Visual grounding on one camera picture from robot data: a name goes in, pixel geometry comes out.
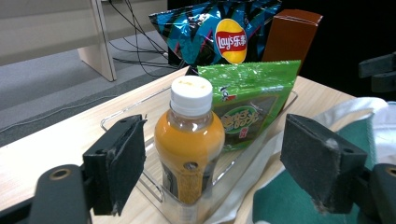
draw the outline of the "lay's logo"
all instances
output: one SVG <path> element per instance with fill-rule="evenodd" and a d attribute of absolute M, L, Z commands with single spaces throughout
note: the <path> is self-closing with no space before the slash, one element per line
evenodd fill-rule
<path fill-rule="evenodd" d="M 224 19 L 216 28 L 216 44 L 221 56 L 229 63 L 242 63 L 248 51 L 248 39 L 245 30 L 238 22 Z"/>

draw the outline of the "potato chip bag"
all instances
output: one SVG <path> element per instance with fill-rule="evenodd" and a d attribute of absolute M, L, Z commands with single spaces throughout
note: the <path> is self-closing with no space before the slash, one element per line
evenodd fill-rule
<path fill-rule="evenodd" d="M 277 0 L 208 1 L 149 15 L 168 47 L 192 66 L 259 62 Z"/>
<path fill-rule="evenodd" d="M 213 111 L 226 136 L 224 150 L 248 147 L 288 99 L 300 61 L 198 66 L 213 86 Z"/>

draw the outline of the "blue snack bag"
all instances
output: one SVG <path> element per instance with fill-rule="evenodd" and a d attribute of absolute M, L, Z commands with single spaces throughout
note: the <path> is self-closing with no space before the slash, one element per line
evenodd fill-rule
<path fill-rule="evenodd" d="M 168 47 L 192 66 L 259 62 L 277 0 L 208 1 L 149 15 Z"/>

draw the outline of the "white bottle cap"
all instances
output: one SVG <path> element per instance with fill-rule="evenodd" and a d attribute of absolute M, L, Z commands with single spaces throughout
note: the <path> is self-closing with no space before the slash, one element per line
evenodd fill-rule
<path fill-rule="evenodd" d="M 203 77 L 178 77 L 172 82 L 171 107 L 184 116 L 201 116 L 212 108 L 212 90 L 212 84 Z"/>

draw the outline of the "plastic bottle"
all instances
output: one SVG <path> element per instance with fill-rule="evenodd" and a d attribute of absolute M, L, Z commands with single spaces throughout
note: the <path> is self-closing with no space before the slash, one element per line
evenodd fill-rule
<path fill-rule="evenodd" d="M 170 109 L 155 127 L 163 186 L 183 203 L 194 203 L 212 185 L 224 145 L 224 128 L 211 110 L 212 89 L 203 77 L 178 77 L 172 83 Z"/>

